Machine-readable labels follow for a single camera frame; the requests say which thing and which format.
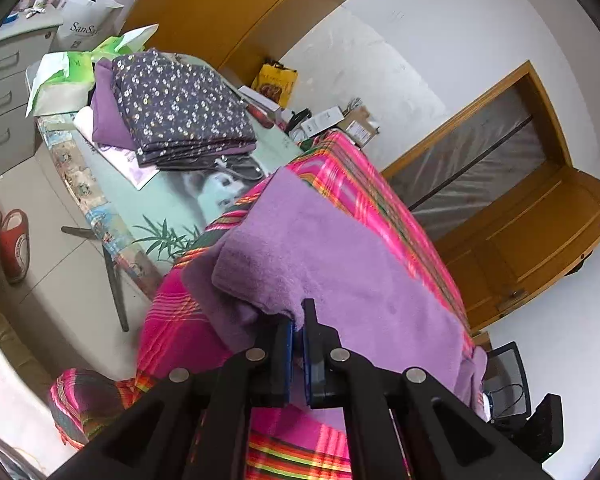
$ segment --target cabinet top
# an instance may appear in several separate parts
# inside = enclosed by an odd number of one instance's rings
[[[0,27],[0,41],[8,40],[13,36],[41,30],[43,28],[59,27],[62,25],[62,14],[54,6],[46,6],[45,12],[36,13],[29,19],[25,18],[29,10],[18,13],[18,19],[11,23],[4,23]]]

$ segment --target drawer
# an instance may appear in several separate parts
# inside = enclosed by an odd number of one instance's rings
[[[0,79],[0,116],[9,110],[26,104],[29,100],[29,91],[24,78],[25,73],[19,72],[5,79]]]
[[[44,28],[0,41],[0,79],[22,72],[42,59],[49,51],[55,34],[55,27]]]
[[[21,106],[0,116],[0,175],[34,153],[36,129],[26,111]]]

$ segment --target purple towel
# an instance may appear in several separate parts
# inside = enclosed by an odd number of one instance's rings
[[[138,147],[131,137],[118,110],[118,103],[113,95],[113,70],[109,59],[102,58],[94,69],[96,89],[91,99],[93,108],[93,137],[95,142],[117,146],[127,150]]]
[[[301,301],[314,298],[318,322],[335,327],[345,348],[389,370],[424,368],[476,407],[486,359],[479,348],[464,357],[458,318],[375,233],[287,168],[240,225],[189,263],[182,281],[234,351],[253,343],[260,313],[282,312],[299,330]],[[342,427],[333,417],[316,418]]]

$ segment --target white paper bag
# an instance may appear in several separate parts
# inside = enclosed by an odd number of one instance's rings
[[[113,24],[123,7],[114,0],[60,0],[58,10],[64,22],[58,28],[51,50],[93,50],[115,35]]]

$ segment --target patterned table edge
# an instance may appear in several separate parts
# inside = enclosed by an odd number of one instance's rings
[[[65,123],[73,123],[70,114],[62,114],[62,118]],[[57,124],[58,116],[36,118],[38,131],[60,179],[114,261],[152,300],[163,276],[136,242],[115,206],[106,199],[96,177],[86,165],[73,138],[74,134],[80,133],[75,129],[51,130],[47,127],[50,122]]]

